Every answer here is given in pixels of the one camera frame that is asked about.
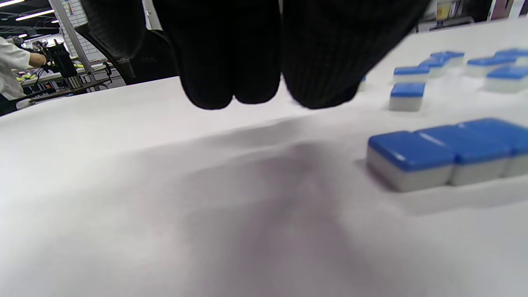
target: glove finger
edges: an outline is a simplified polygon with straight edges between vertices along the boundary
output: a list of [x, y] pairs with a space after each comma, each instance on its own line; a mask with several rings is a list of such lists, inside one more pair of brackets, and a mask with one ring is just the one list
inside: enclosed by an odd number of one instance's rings
[[204, 109], [226, 107], [233, 98], [229, 63], [229, 8], [218, 0], [155, 0], [159, 21], [176, 57], [191, 102]]
[[234, 0], [231, 55], [234, 95], [246, 104], [269, 101], [280, 81], [277, 0]]
[[145, 14], [141, 0], [81, 0], [90, 32], [110, 53], [133, 58], [145, 36]]
[[308, 108], [350, 101], [363, 76], [423, 16], [429, 0], [285, 0], [282, 72]]

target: pole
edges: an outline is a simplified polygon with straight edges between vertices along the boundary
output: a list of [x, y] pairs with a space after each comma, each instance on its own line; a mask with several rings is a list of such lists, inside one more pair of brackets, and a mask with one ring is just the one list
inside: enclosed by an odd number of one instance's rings
[[90, 65], [90, 62], [88, 61], [88, 57], [86, 57], [86, 54], [84, 53], [84, 50], [82, 49], [81, 43], [79, 42], [79, 39], [77, 38], [77, 33], [75, 29], [73, 28], [73, 25], [70, 22], [70, 19], [68, 18], [68, 15], [66, 15], [66, 10], [64, 9], [64, 6], [61, 3], [61, 0], [49, 0], [51, 8], [55, 10], [55, 15], [61, 22], [61, 26], [66, 30], [66, 33], [70, 37], [71, 43], [73, 44], [73, 48], [75, 49], [75, 52], [77, 52], [77, 56], [79, 57], [79, 60], [84, 65], [84, 69], [86, 73], [88, 74], [88, 77], [91, 81], [95, 81], [96, 78], [93, 76], [92, 72], [92, 66]]

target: white lab coat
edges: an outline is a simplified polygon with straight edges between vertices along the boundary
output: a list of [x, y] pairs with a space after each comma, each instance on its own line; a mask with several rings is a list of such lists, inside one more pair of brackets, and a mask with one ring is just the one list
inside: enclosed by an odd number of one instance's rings
[[30, 53], [0, 37], [0, 93], [7, 100], [24, 97], [24, 91], [11, 69], [26, 70], [30, 66]]

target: white tablecloth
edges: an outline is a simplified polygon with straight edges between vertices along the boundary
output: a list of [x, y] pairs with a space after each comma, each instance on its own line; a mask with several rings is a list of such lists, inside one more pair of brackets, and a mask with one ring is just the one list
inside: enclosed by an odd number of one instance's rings
[[368, 137], [496, 116], [526, 94], [462, 68], [414, 114], [386, 110], [396, 66], [528, 47], [526, 20], [410, 36], [351, 103], [205, 111], [166, 79], [0, 118], [1, 296], [522, 296], [528, 178], [394, 193]]

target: ceiling light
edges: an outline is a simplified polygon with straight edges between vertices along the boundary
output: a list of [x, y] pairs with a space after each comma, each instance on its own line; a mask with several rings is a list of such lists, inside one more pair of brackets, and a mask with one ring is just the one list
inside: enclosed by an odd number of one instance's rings
[[11, 1], [7, 1], [7, 2], [2, 2], [0, 3], [0, 7], [4, 7], [4, 6], [7, 6], [7, 5], [11, 5], [11, 4], [16, 4], [16, 3], [20, 3], [20, 2], [24, 2], [25, 0], [11, 0]]
[[54, 12], [55, 12], [55, 10], [48, 10], [48, 11], [43, 11], [43, 12], [39, 12], [39, 13], [35, 13], [35, 14], [30, 14], [30, 15], [27, 15], [27, 16], [19, 17], [19, 18], [16, 19], [16, 21], [27, 20], [28, 18], [41, 16], [41, 15], [44, 15], [44, 14], [49, 14], [49, 13], [54, 13]]

